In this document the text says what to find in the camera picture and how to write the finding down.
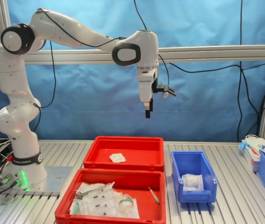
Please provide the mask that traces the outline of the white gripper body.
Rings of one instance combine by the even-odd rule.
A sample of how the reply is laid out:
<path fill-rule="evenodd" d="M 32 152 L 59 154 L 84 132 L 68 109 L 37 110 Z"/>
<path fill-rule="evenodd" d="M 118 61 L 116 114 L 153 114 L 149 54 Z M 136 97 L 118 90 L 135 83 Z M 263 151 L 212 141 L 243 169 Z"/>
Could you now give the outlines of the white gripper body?
<path fill-rule="evenodd" d="M 136 80 L 138 82 L 139 96 L 141 102 L 149 102 L 153 95 L 152 84 L 158 77 L 158 69 L 137 70 Z"/>

